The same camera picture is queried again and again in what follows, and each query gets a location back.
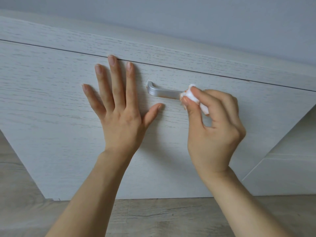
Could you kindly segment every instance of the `person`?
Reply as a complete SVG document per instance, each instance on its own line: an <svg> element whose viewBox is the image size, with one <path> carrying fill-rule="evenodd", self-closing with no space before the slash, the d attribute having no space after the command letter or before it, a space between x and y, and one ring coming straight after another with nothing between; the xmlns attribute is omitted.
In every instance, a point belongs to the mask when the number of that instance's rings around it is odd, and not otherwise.
<svg viewBox="0 0 316 237"><path fill-rule="evenodd" d="M83 91L101 121L105 150L71 199L65 211L47 233L50 236L105 236L115 196L125 170L140 147L145 132L156 118L162 103L153 105L141 117L136 92L135 68L126 65L126 91L115 56L108 56L112 91L105 68L95 72L100 98L93 88ZM235 236L288 237L293 234L247 191L228 166L232 154L246 135L238 116L237 99L230 94L191 88L194 96L209 109L212 126L203 125L201 110L184 97L189 115L188 151L201 180L213 194Z"/></svg>

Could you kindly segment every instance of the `cabinet handle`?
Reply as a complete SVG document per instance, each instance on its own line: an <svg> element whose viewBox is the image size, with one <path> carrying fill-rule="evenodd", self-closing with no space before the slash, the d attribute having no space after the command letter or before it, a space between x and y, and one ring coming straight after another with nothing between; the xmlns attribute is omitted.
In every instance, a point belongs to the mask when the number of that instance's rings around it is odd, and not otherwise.
<svg viewBox="0 0 316 237"><path fill-rule="evenodd" d="M174 90L160 89L160 88L154 87L151 81L147 83L147 91L152 96L178 99L178 100L180 99L180 94L182 93L182 91L174 91Z"/></svg>

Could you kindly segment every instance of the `forearm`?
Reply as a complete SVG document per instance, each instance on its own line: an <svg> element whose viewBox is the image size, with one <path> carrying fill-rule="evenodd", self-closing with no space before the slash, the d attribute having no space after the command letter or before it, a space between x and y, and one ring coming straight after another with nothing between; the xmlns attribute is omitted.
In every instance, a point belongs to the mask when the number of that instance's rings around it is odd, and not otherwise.
<svg viewBox="0 0 316 237"><path fill-rule="evenodd" d="M224 176L203 180L236 237L293 236L247 191L231 169Z"/></svg>
<svg viewBox="0 0 316 237"><path fill-rule="evenodd" d="M47 236L105 236L114 200L129 160L103 152Z"/></svg>

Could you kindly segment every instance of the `person's right arm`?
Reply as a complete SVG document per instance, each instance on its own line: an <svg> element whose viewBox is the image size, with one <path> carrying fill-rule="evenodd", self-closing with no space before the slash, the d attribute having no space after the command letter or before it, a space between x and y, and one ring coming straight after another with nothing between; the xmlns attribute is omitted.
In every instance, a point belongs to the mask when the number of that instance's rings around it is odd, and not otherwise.
<svg viewBox="0 0 316 237"><path fill-rule="evenodd" d="M203 125L199 106L182 99L189 114L188 151L200 178L213 194L236 237L289 237L293 234L242 185L228 166L246 135L237 99L227 93L192 87L209 109L212 126Z"/></svg>

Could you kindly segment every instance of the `hand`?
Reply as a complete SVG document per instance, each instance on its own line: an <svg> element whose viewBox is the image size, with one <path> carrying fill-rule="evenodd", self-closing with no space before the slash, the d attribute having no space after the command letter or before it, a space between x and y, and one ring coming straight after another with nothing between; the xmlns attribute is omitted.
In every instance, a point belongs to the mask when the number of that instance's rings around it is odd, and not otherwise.
<svg viewBox="0 0 316 237"><path fill-rule="evenodd" d="M208 107L212 126L203 125L200 107L187 97L182 99L189 114L188 151L201 179L227 174L231 156L246 135L238 116L237 99L230 94L201 91L192 87L193 95Z"/></svg>
<svg viewBox="0 0 316 237"><path fill-rule="evenodd" d="M142 118L137 102L135 68L131 62L126 65L126 92L124 92L121 69L117 58L108 56L111 69L112 91L106 77L105 68L95 65L101 101L87 84L82 89L99 117L105 139L105 151L132 158L140 147L145 132L156 118L162 103L157 103Z"/></svg>

